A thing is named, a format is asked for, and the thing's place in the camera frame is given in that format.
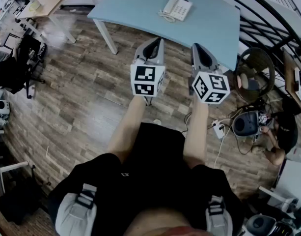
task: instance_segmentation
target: black and white marker cube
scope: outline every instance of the black and white marker cube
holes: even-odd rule
[[[230,94],[227,76],[214,73],[198,72],[192,88],[200,102],[207,104],[220,104]]]
[[[164,81],[165,67],[162,65],[131,65],[133,95],[156,97]]]

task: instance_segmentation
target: white telephone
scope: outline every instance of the white telephone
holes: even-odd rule
[[[184,21],[191,6],[192,3],[187,0],[169,0],[159,15],[171,23],[175,22],[175,19]]]

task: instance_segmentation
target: light blue table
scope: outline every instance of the light blue table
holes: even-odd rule
[[[89,13],[113,53],[115,45],[101,21],[140,29],[191,47],[199,43],[218,62],[235,70],[240,11],[223,0],[189,0],[193,3],[183,22],[169,23],[158,16],[169,0],[102,0]]]

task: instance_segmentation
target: wooden floor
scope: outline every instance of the wooden floor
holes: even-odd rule
[[[118,47],[118,54],[113,55],[93,21],[87,18],[90,9],[76,8],[76,12],[70,12],[71,9],[74,8],[56,14],[76,38],[75,44],[50,20],[38,20],[38,29],[47,36],[48,52],[41,74],[46,84],[36,85],[31,100],[26,99],[24,91],[6,95],[11,115],[3,139],[18,161],[26,160],[36,166],[36,174],[51,183],[50,189],[75,165],[106,152],[108,141],[132,99],[130,64],[136,48],[154,37],[136,29],[107,24]],[[184,117],[191,111],[192,102],[187,87],[190,50],[167,40],[165,63],[163,87],[153,99],[153,105],[147,107],[144,120],[160,119],[162,125],[183,131]],[[279,96],[272,92],[270,98]],[[216,118],[226,118],[243,104],[232,90],[221,105],[210,107],[210,123]],[[277,111],[280,103],[274,102],[272,106]],[[301,144],[301,116],[297,120]],[[213,129],[208,130],[207,141],[207,165],[213,167],[220,146]],[[242,152],[247,152],[251,144],[239,139],[239,146]],[[260,185],[270,187],[278,172],[278,167],[262,155],[241,155],[232,133],[225,138],[216,167],[225,171],[240,198],[253,193]],[[3,222],[1,226],[10,225]],[[50,229],[44,231],[36,234],[51,234]]]

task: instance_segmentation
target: power strip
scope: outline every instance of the power strip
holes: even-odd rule
[[[221,124],[218,120],[214,120],[212,122],[212,125],[213,125],[214,131],[215,131],[218,139],[223,139],[223,137],[224,137],[223,127],[224,127],[224,125]]]

